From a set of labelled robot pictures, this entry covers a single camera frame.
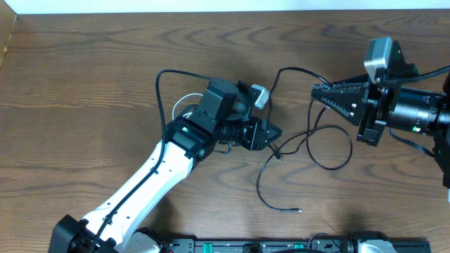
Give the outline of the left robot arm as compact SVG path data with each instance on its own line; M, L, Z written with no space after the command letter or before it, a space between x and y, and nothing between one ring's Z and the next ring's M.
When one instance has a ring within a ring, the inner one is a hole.
M282 131L252 116L269 99L263 86L211 79L198 104L186 106L166 127L144 165L108 200L81 221L64 216L54 227L50 252L157 252L151 239L140 240L137 228L156 204L213 151L233 142L263 150Z

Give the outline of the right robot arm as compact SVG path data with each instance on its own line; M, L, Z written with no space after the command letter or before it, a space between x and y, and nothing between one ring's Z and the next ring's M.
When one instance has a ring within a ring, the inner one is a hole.
M449 187L449 88L433 93L403 87L403 84L448 73L443 67L426 74L417 69L394 73L379 71L374 82L367 74L330 84L312 86L311 96L327 105L354 126L357 140L377 146L384 130L409 146L434 158L443 173L442 184ZM400 138L393 129L428 135L434 147L428 150L413 141Z

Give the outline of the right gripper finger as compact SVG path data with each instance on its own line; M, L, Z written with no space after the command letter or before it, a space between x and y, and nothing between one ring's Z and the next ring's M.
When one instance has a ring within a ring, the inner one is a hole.
M311 97L323 103L349 123L358 126L364 111L368 97L368 88L362 89L331 89L311 90Z
M357 83L349 83L349 82L339 82L339 83L330 83L330 84L315 84L312 86L313 90L331 90L331 89L362 89L369 87L368 82L357 82Z

